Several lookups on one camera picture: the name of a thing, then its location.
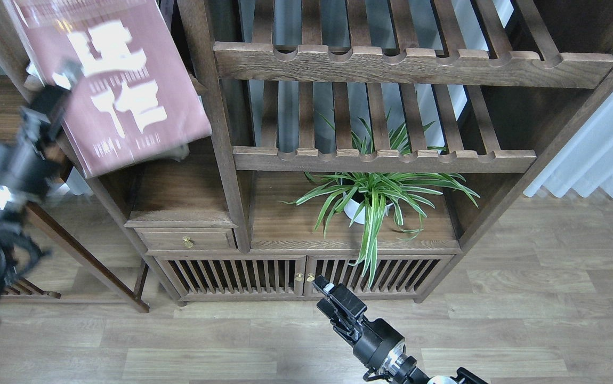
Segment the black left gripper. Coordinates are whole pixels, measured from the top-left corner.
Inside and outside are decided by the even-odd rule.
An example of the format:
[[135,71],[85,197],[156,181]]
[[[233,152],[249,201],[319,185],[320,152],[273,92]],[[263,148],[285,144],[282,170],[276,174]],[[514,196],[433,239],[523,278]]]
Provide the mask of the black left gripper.
[[14,194],[27,194],[29,200],[45,197],[60,164],[47,159],[44,148],[57,139],[66,100],[83,77],[82,63],[67,59],[52,73],[51,85],[21,107],[16,143],[0,142],[0,186]]

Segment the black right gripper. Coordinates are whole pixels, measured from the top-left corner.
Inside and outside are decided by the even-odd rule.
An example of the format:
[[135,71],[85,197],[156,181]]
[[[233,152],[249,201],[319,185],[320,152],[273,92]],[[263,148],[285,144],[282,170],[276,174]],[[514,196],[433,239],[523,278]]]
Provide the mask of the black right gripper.
[[325,297],[317,309],[328,318],[333,330],[351,346],[369,372],[395,374],[397,360],[406,352],[405,338],[382,318],[370,321],[364,315],[367,306],[345,285],[335,286],[319,275],[312,282]]

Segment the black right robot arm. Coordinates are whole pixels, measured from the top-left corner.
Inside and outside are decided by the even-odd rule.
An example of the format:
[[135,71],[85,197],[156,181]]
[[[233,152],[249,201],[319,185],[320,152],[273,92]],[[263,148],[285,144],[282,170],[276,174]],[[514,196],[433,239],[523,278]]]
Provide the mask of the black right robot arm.
[[365,382],[389,383],[484,383],[470,370],[460,367],[454,377],[429,377],[406,354],[405,338],[382,318],[365,316],[367,306],[344,284],[334,285],[325,277],[313,279],[313,286],[324,295],[317,308],[330,319],[333,330],[345,340],[367,368]]

